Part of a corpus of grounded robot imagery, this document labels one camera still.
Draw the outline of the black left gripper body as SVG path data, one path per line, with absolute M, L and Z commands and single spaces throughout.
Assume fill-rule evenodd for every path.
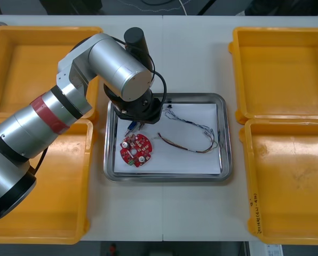
M 116 115 L 123 120 L 145 124 L 155 124 L 161 118 L 163 103 L 153 96 L 140 97 L 135 101 L 124 101 L 115 98 Z

